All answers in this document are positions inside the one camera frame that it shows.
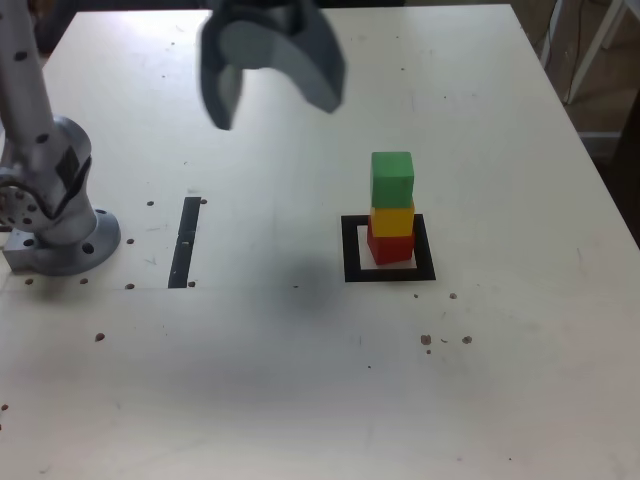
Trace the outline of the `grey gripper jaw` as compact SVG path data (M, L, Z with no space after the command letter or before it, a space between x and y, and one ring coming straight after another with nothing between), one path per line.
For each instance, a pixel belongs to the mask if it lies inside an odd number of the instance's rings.
M334 112L342 103L345 61L326 17L312 1L231 1L221 28L221 100L233 115L245 70L287 76L307 103Z
M221 130L232 128L243 85L243 68L224 34L238 19L236 13L212 13L200 35L201 97L212 122Z

